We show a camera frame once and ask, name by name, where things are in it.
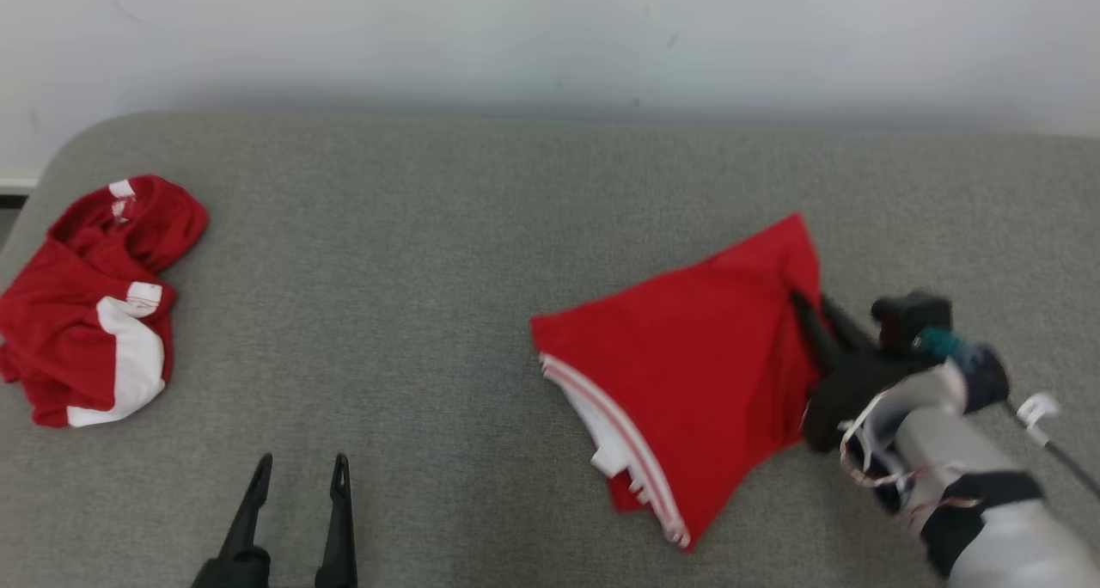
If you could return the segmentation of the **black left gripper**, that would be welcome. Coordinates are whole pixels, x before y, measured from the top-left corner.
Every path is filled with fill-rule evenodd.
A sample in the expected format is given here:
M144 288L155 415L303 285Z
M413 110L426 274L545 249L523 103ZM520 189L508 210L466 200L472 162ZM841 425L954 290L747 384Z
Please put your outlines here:
M193 580L193 588L268 587L271 557L255 545L258 513L267 501L272 454L263 455L248 482L237 514L223 540L219 557L209 558ZM338 452L329 489L331 515L322 563L315 572L315 587L358 587L355 529L349 461Z

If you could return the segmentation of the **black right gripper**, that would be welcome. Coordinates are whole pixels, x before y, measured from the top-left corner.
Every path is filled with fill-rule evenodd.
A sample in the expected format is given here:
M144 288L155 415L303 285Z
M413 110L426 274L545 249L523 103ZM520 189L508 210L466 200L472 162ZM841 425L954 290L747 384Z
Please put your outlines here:
M877 351L877 343L833 299L821 293L818 306L791 291L798 326L825 377L810 393L802 434L813 452L840 446L840 423L856 419L876 395L911 374L924 371L922 358L895 358Z

